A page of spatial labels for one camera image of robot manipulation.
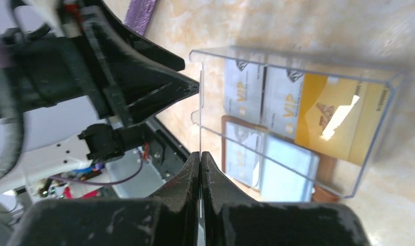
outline black cable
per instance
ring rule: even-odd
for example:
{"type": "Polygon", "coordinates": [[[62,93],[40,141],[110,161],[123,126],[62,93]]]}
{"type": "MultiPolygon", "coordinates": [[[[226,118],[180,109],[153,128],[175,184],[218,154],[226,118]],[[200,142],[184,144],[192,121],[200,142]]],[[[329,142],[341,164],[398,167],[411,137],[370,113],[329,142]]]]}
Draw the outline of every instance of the black cable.
{"type": "Polygon", "coordinates": [[[44,37],[47,33],[49,33],[52,29],[47,24],[42,24],[38,29],[33,32],[27,34],[26,38],[28,40],[36,40],[41,37],[44,37]]]}
{"type": "Polygon", "coordinates": [[[0,113],[7,133],[0,157],[0,179],[17,164],[25,140],[24,118],[15,76],[14,68],[0,69],[0,113]]]}
{"type": "Polygon", "coordinates": [[[141,172],[142,165],[144,163],[144,159],[142,158],[142,153],[140,151],[138,151],[138,153],[139,153],[139,158],[141,160],[141,164],[140,164],[139,169],[134,174],[130,175],[127,178],[124,178],[122,180],[119,180],[119,181],[107,182],[107,183],[91,182],[91,181],[87,181],[87,180],[79,180],[79,179],[65,178],[65,177],[61,177],[61,176],[58,176],[58,175],[50,176],[50,178],[51,179],[54,179],[54,180],[59,180],[59,181],[64,181],[64,182],[81,183],[81,184],[90,185],[90,186],[105,186],[105,187],[109,187],[109,186],[119,185],[120,183],[124,183],[126,181],[129,181],[129,180],[135,178],[139,174],[139,172],[141,172]]]}

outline purple object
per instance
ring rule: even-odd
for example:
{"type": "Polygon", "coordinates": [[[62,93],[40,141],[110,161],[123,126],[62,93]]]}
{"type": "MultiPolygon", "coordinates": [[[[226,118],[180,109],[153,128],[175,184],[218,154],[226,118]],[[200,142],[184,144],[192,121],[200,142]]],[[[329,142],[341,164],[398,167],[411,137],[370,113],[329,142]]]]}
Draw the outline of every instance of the purple object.
{"type": "Polygon", "coordinates": [[[156,0],[131,0],[124,24],[140,35],[144,35],[153,15],[156,0]]]}

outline cable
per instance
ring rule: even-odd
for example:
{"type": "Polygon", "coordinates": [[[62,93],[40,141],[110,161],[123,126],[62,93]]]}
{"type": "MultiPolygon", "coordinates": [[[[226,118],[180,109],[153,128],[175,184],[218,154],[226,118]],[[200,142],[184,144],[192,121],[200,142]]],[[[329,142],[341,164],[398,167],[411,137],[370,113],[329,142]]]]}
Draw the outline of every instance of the cable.
{"type": "Polygon", "coordinates": [[[0,113],[7,129],[7,141],[0,157],[0,179],[17,164],[25,139],[17,72],[10,66],[8,55],[0,47],[0,113]]]}
{"type": "Polygon", "coordinates": [[[19,201],[18,201],[17,197],[15,197],[15,206],[14,206],[14,208],[11,209],[10,211],[0,211],[0,214],[10,214],[10,213],[14,212],[17,209],[18,204],[19,204],[19,201]]]}
{"type": "Polygon", "coordinates": [[[144,160],[142,158],[142,153],[140,151],[138,151],[138,153],[139,153],[139,156],[140,156],[140,159],[141,159],[140,168],[134,174],[132,174],[131,176],[129,176],[125,179],[122,179],[120,181],[109,182],[109,183],[99,183],[99,182],[91,182],[91,181],[87,181],[87,180],[64,178],[64,177],[57,176],[57,175],[53,175],[50,178],[54,179],[54,180],[64,181],[64,182],[82,183],[84,185],[90,185],[90,186],[114,186],[116,184],[119,185],[120,183],[124,183],[124,182],[126,182],[130,179],[135,178],[139,174],[139,172],[141,171],[144,160]]]}
{"type": "Polygon", "coordinates": [[[8,223],[5,223],[3,220],[0,219],[0,224],[5,226],[6,228],[8,228],[10,231],[13,231],[13,229],[11,228],[11,226],[8,223]]]}
{"type": "Polygon", "coordinates": [[[92,166],[91,167],[84,168],[84,169],[74,169],[72,172],[74,172],[74,173],[89,173],[91,171],[93,171],[93,167],[92,166]]]}

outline table surface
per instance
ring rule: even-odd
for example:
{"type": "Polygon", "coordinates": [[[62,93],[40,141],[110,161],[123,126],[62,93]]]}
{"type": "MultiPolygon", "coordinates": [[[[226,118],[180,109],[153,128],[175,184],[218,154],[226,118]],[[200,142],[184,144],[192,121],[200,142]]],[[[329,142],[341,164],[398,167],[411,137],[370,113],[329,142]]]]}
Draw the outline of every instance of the table surface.
{"type": "MultiPolygon", "coordinates": [[[[106,2],[124,19],[129,0],[106,2]]],[[[158,1],[146,36],[183,57],[182,73],[196,80],[200,65],[189,63],[189,52],[231,44],[405,68],[408,79],[379,161],[356,197],[342,203],[358,214],[373,245],[415,245],[415,0],[158,1]]],[[[199,149],[199,130],[190,120],[198,101],[188,98],[158,116],[190,151],[199,149]]],[[[213,152],[220,147],[211,144],[213,152]]]]}

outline logo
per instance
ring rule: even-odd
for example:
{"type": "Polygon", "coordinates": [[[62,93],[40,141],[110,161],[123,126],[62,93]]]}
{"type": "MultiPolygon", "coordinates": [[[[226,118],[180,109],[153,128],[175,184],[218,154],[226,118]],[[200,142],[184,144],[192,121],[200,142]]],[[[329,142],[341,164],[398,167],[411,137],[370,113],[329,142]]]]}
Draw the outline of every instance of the logo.
{"type": "Polygon", "coordinates": [[[297,70],[287,69],[286,72],[287,72],[287,77],[292,83],[295,83],[298,79],[300,79],[304,75],[303,72],[300,72],[297,70]]]}
{"type": "Polygon", "coordinates": [[[245,69],[245,67],[248,65],[247,62],[245,61],[241,61],[241,60],[236,60],[236,66],[238,67],[239,71],[243,71],[245,69]]]}

